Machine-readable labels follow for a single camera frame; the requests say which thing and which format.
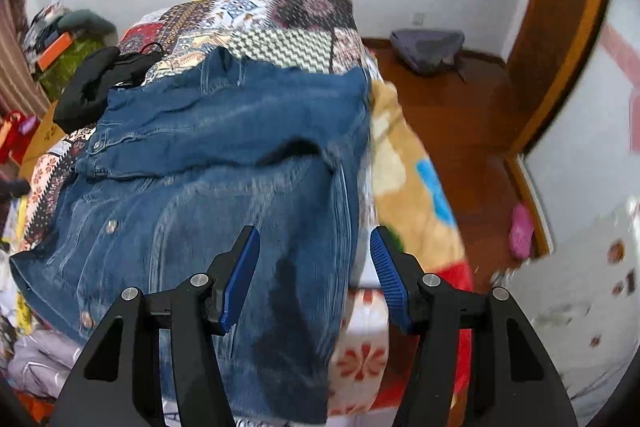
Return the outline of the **colourful fleece blanket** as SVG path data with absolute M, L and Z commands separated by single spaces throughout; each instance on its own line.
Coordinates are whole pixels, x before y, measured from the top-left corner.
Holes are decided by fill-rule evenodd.
M 402 113 L 391 82 L 371 83 L 372 190 L 378 223 L 398 248 L 412 254 L 425 272 L 436 273 L 462 291 L 473 277 L 462 236 L 431 158 Z M 390 354 L 374 409 L 397 407 L 407 384 L 418 340 L 390 325 Z M 454 405 L 469 384 L 472 333 L 459 334 Z

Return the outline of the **pink slipper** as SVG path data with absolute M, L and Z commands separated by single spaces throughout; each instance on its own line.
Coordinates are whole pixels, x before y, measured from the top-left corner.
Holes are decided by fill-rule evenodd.
M 512 210 L 509 246 L 514 259 L 525 260 L 532 251 L 534 222 L 526 206 L 521 202 Z

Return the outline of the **lilac garment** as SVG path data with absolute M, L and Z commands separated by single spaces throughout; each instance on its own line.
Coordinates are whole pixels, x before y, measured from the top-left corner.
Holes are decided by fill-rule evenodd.
M 82 348 L 52 329 L 35 329 L 16 340 L 8 364 L 14 387 L 40 398 L 58 399 Z

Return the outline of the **white sliding wardrobe door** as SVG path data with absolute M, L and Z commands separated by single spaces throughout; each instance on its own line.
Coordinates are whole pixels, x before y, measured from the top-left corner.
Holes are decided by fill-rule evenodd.
M 524 165 L 554 246 L 639 195 L 639 0 L 608 0 L 582 73 Z

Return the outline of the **brown cardboard box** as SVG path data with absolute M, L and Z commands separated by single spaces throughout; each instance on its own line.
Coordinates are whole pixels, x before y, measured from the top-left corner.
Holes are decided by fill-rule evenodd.
M 22 179 L 32 179 L 32 172 L 38 159 L 66 137 L 65 132 L 53 121 L 57 105 L 58 102 L 53 102 L 50 105 L 27 147 L 20 170 L 18 170 L 18 176 Z

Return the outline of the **red bag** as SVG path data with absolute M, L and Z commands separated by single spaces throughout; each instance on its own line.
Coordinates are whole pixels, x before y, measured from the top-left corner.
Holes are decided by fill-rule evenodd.
M 26 116 L 19 110 L 12 110 L 2 120 L 0 135 L 0 156 L 2 164 L 12 159 L 21 166 L 26 150 L 34 137 L 40 120 L 37 116 Z

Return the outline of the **black folded garment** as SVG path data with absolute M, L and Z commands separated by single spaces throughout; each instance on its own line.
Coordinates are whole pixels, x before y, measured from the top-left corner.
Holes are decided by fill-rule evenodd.
M 147 44 L 140 52 L 122 53 L 117 46 L 107 46 L 88 55 L 61 94 L 53 122 L 66 134 L 96 124 L 110 91 L 140 87 L 146 72 L 164 55 L 158 42 Z

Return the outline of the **grey backpack on floor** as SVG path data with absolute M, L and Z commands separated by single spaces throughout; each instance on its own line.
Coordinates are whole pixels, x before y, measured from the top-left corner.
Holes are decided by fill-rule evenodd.
M 460 30 L 406 28 L 390 34 L 390 46 L 408 69 L 416 75 L 430 77 L 445 70 L 455 72 L 466 81 L 461 51 L 465 35 Z

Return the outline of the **striped red curtain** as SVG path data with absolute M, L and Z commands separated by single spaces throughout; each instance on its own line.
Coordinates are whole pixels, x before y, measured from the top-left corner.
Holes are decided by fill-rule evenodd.
M 32 79 L 22 49 L 28 29 L 26 0 L 1 0 L 1 114 L 19 110 L 42 117 L 50 105 L 39 83 Z

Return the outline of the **orange box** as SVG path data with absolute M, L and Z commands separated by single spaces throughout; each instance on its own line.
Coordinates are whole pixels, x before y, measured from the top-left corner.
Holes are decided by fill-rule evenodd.
M 65 52 L 73 43 L 73 37 L 68 31 L 65 31 L 50 46 L 45 48 L 37 58 L 37 66 L 40 72 L 44 72 L 49 68 L 58 57 Z

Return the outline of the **clutter pile with green cloth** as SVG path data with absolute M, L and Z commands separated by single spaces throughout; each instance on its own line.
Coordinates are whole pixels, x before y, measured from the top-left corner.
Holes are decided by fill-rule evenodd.
M 116 38 L 116 26 L 106 18 L 88 9 L 67 9 L 55 1 L 34 16 L 22 49 L 32 79 L 53 102 L 82 61 Z

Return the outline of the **wall power socket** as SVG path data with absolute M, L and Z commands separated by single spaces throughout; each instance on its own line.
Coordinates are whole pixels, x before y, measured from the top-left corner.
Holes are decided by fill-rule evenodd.
M 411 23 L 413 26 L 422 27 L 424 25 L 425 14 L 422 12 L 415 12 L 412 16 Z

